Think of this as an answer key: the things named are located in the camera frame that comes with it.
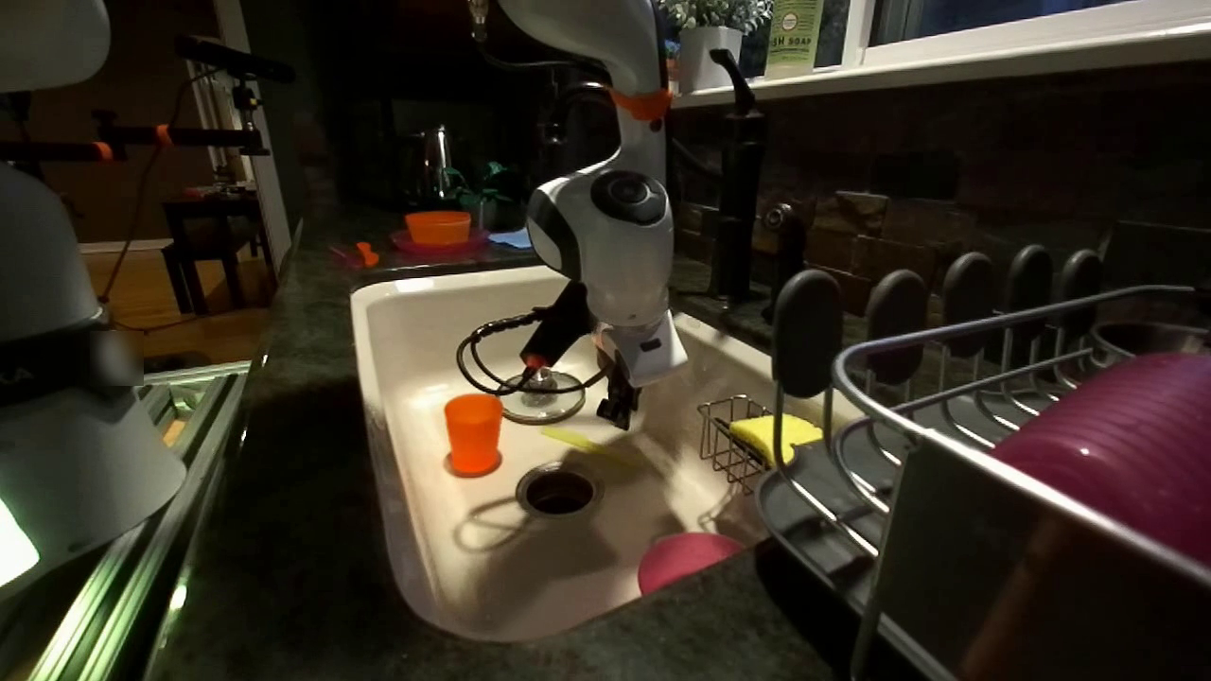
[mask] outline countertop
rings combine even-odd
[[[777,543],[532,642],[469,642],[409,614],[362,434],[356,275],[328,255],[387,230],[343,212],[300,236],[148,676],[843,676],[855,616]]]

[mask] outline faucet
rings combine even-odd
[[[553,100],[541,109],[541,169],[536,183],[573,176],[604,159],[617,147],[614,100],[602,81],[584,81],[573,67],[548,76]]]
[[[758,191],[759,191],[759,159],[766,159],[766,114],[725,49],[710,49],[710,60],[725,67],[733,105],[725,109],[732,131],[723,147],[723,197],[718,212],[707,212],[707,236],[715,236],[710,255],[710,290],[723,304],[751,298],[751,263],[753,263],[753,221],[758,221]]]

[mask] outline sink drain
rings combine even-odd
[[[520,486],[520,501],[532,516],[574,516],[595,503],[595,486],[573,468],[532,468]]]

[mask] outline sink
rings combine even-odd
[[[497,472],[445,472],[442,404],[473,391],[455,371],[455,343],[548,305],[564,283],[548,268],[497,268],[353,294],[391,568],[409,611],[463,638],[541,638],[641,597],[637,568],[660,539],[759,539],[751,496],[700,459],[698,404],[768,400],[768,355],[690,316],[676,316],[690,367],[643,391],[628,430],[595,418],[598,382],[559,423],[505,421]],[[531,332],[488,337],[483,363],[511,374]],[[559,371],[592,380],[598,343],[584,337]]]

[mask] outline metal dish rack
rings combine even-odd
[[[1211,676],[1211,568],[988,453],[1105,367],[1086,337],[1064,337],[1064,316],[1127,298],[1190,304],[1192,288],[1122,288],[836,355],[824,444],[753,492],[766,527],[862,616],[855,676],[878,637],[926,676]],[[1026,363],[1011,363],[1022,327],[1046,332]],[[1004,360],[976,355],[958,371],[958,337],[995,337]],[[867,380],[872,355],[905,350],[922,350],[932,386]],[[829,428],[840,396],[862,421]],[[703,404],[703,448],[732,448],[710,438],[725,430],[723,404]]]
[[[733,492],[753,492],[758,481],[768,472],[768,467],[753,449],[733,444],[725,428],[733,421],[766,418],[768,404],[751,392],[732,392],[732,396],[698,404],[698,413],[703,418],[703,428],[700,428],[703,461],[710,461],[710,468],[723,472]]]

